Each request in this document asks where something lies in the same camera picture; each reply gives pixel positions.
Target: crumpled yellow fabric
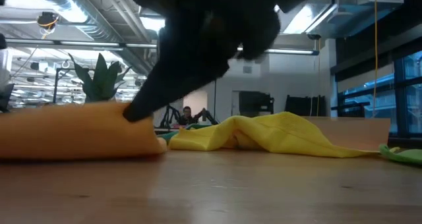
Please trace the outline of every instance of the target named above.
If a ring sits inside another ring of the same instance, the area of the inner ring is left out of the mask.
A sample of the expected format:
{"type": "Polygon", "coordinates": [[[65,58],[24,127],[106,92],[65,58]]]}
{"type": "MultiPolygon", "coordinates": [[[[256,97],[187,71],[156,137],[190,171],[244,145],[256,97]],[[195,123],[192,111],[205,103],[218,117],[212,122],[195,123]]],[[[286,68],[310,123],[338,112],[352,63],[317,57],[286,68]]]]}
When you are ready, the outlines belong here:
{"type": "Polygon", "coordinates": [[[359,157],[377,153],[335,146],[316,125],[288,112],[255,118],[233,116],[219,125],[181,129],[170,140],[169,147],[194,151],[239,148],[321,157],[359,157]]]}

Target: green leaves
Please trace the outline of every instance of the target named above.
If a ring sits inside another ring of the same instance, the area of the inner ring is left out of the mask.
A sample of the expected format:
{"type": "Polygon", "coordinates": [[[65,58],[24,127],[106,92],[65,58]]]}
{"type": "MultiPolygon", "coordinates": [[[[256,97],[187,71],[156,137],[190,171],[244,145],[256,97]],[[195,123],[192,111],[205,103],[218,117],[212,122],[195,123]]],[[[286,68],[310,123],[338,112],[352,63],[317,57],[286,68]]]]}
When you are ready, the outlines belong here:
{"type": "Polygon", "coordinates": [[[98,60],[94,71],[94,78],[91,79],[88,70],[77,64],[72,55],[69,54],[69,56],[75,65],[76,75],[84,82],[82,89],[86,94],[85,102],[110,100],[116,94],[117,89],[125,83],[123,78],[131,69],[129,67],[124,73],[117,75],[120,69],[120,62],[114,62],[110,65],[110,67],[107,68],[106,60],[100,53],[98,55],[98,60]]]}

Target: table surface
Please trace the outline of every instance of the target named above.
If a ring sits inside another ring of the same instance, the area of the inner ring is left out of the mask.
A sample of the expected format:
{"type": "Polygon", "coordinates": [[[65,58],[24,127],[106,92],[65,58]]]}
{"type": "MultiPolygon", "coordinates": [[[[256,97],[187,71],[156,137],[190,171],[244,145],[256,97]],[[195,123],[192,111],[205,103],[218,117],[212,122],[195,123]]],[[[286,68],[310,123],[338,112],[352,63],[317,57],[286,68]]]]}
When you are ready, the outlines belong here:
{"type": "Polygon", "coordinates": [[[420,223],[422,169],[379,158],[169,152],[0,164],[1,224],[420,223]]]}

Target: green cloth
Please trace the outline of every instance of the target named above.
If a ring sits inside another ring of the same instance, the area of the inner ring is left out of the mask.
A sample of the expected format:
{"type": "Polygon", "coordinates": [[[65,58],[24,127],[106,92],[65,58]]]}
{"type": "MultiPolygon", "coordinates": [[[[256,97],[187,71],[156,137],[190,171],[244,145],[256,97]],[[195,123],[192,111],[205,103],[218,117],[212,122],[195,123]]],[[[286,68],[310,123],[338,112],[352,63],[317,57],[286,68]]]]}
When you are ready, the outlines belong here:
{"type": "Polygon", "coordinates": [[[389,149],[387,145],[380,146],[380,153],[392,161],[422,165],[422,150],[410,149],[400,151],[400,148],[389,149]]]}
{"type": "MultiPolygon", "coordinates": [[[[208,126],[211,126],[211,125],[191,124],[191,125],[187,126],[185,129],[186,130],[190,130],[192,128],[193,129],[199,129],[199,128],[205,128],[205,127],[208,127],[208,126]]],[[[173,138],[178,133],[179,133],[179,131],[174,131],[174,132],[169,132],[169,133],[166,133],[166,134],[161,134],[158,137],[159,138],[164,138],[164,140],[167,142],[167,144],[169,144],[170,139],[173,138]]]]}

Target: person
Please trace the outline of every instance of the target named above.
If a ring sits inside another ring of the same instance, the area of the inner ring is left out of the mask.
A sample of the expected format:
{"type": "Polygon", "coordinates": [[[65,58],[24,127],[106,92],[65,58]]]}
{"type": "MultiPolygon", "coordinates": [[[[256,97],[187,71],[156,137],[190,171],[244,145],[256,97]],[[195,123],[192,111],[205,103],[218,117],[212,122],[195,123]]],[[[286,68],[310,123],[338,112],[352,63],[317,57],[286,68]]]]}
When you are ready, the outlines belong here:
{"type": "Polygon", "coordinates": [[[185,106],[183,108],[183,116],[179,118],[178,123],[179,125],[191,125],[198,123],[199,118],[202,116],[202,113],[205,109],[203,109],[199,114],[192,117],[192,110],[189,106],[185,106]]]}

